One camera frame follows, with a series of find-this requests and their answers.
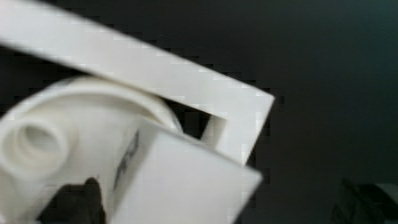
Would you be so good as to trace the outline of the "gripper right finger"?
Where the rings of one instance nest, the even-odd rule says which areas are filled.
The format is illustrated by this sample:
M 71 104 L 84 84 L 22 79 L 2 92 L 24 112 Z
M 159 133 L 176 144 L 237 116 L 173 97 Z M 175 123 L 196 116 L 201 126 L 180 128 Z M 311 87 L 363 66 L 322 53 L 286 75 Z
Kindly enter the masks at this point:
M 342 181 L 331 224 L 398 224 L 398 184 Z

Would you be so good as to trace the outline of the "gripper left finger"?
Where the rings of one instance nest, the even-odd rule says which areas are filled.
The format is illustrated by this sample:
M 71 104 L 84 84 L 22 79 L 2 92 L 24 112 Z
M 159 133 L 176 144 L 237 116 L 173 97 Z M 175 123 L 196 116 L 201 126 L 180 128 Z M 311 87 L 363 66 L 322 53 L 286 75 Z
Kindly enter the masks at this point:
M 95 178 L 89 178 L 82 185 L 63 186 L 38 221 L 41 224 L 107 224 L 102 188 Z

